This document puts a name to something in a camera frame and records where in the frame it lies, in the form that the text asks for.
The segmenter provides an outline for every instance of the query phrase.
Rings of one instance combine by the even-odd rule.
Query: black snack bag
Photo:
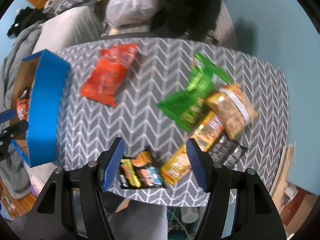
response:
[[[119,173],[121,188],[124,189],[164,187],[159,169],[153,165],[150,147],[140,152],[134,159],[122,159]]]
[[[208,150],[208,153],[215,162],[221,162],[231,169],[246,151],[247,148],[241,146],[237,141],[231,140],[223,132]]]

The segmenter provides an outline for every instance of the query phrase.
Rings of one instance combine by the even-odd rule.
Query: gray chevron tablecloth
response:
[[[118,106],[112,108],[79,94],[92,72],[99,50],[119,43],[137,42],[139,53],[117,90]],[[194,51],[210,58],[241,83],[260,116],[241,136],[248,152],[237,164],[238,170],[254,168],[270,189],[288,126],[286,81],[278,67],[239,51],[201,42],[160,38],[134,38],[96,41],[73,46],[57,54],[71,64],[61,97],[57,126],[58,164],[67,170],[80,168],[109,149],[121,136],[125,154],[135,156],[151,145],[154,157],[166,162],[186,142],[188,133],[166,117],[156,104],[167,95],[184,89]],[[208,194],[189,173],[167,189],[123,190],[118,177],[110,191],[135,200],[170,206],[204,206]],[[231,192],[230,202],[235,200]]]

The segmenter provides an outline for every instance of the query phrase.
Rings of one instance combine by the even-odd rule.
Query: red snack bag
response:
[[[17,116],[19,120],[28,120],[30,91],[26,87],[20,97],[17,98]]]
[[[102,49],[101,57],[80,94],[116,107],[115,92],[134,61],[137,44],[121,44]]]

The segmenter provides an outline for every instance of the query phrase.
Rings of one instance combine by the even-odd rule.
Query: blanket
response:
[[[10,109],[13,84],[21,60],[32,54],[33,48],[41,34],[41,23],[37,22],[23,30],[17,37],[9,55],[4,59],[0,69],[0,112]],[[0,124],[0,130],[9,126],[9,121]],[[14,198],[22,198],[29,190],[29,176],[23,167],[23,161],[12,146],[10,157],[0,162],[0,176]]]

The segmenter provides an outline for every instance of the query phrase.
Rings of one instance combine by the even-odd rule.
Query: metal bolt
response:
[[[215,162],[213,163],[213,166],[215,166],[216,168],[221,168],[222,164],[220,162]]]
[[[254,169],[248,169],[248,173],[251,175],[254,175],[256,173],[256,171]]]
[[[89,163],[88,163],[88,166],[89,167],[95,167],[95,166],[97,166],[97,162],[96,161],[90,161]]]
[[[61,173],[62,171],[63,171],[63,168],[58,167],[58,168],[56,168],[56,169],[54,170],[54,173],[55,173],[55,174],[59,174],[59,173]]]

